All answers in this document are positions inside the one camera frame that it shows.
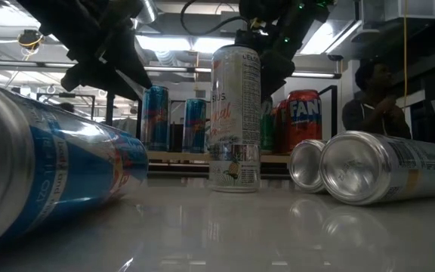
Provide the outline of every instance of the green can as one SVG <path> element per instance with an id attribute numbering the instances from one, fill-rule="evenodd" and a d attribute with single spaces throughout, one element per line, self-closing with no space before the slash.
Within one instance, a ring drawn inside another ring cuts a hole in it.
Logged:
<path id="1" fill-rule="evenodd" d="M 273 99 L 267 98 L 261 104 L 261 154 L 271 154 L 274 148 Z"/>

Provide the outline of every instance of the person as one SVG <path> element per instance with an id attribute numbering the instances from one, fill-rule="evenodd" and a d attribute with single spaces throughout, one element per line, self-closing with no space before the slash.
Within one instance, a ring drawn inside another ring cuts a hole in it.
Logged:
<path id="1" fill-rule="evenodd" d="M 58 106 L 62 110 L 66 110 L 67 112 L 70 112 L 70 113 L 75 113 L 75 107 L 71 103 L 64 102 L 64 103 L 58 104 Z"/>
<path id="2" fill-rule="evenodd" d="M 392 75 L 388 66 L 367 63 L 356 71 L 355 80 L 365 96 L 345 104 L 342 111 L 345 128 L 410 139 L 405 115 L 390 93 Z"/>

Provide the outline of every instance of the silver can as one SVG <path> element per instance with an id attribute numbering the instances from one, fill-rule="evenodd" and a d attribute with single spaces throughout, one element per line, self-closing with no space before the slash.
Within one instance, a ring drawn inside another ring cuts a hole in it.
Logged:
<path id="1" fill-rule="evenodd" d="M 288 170 L 298 189 L 306 193 L 324 193 L 319 174 L 320 157 L 326 141 L 305 140 L 296 145 L 290 155 Z"/>
<path id="2" fill-rule="evenodd" d="M 323 149 L 320 174 L 353 205 L 435 196 L 435 144 L 347 131 Z"/>
<path id="3" fill-rule="evenodd" d="M 261 64 L 256 51 L 230 45 L 212 58 L 210 187 L 256 191 L 260 180 Z"/>

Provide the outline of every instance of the blue can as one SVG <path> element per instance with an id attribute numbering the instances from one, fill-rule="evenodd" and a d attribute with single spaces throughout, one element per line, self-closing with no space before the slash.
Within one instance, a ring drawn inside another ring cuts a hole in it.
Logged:
<path id="1" fill-rule="evenodd" d="M 206 102 L 202 99 L 186 100 L 184 132 L 182 136 L 183 152 L 204 153 L 205 109 Z"/>
<path id="2" fill-rule="evenodd" d="M 0 243 L 119 198 L 147 169 L 128 133 L 0 90 Z"/>
<path id="3" fill-rule="evenodd" d="M 152 86 L 143 93 L 140 140 L 148 150 L 169 148 L 169 92 L 166 87 Z"/>

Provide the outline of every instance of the dark hair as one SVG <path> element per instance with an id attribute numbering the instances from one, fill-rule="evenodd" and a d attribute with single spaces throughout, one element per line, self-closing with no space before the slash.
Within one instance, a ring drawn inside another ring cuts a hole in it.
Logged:
<path id="1" fill-rule="evenodd" d="M 367 89 L 367 80 L 374 75 L 375 65 L 379 64 L 376 61 L 371 61 L 360 66 L 355 73 L 355 83 L 362 91 Z"/>
<path id="2" fill-rule="evenodd" d="M 62 110 L 66 110 L 67 112 L 71 112 L 71 113 L 75 112 L 75 107 L 71 103 L 65 102 L 65 103 L 58 104 L 58 106 Z"/>

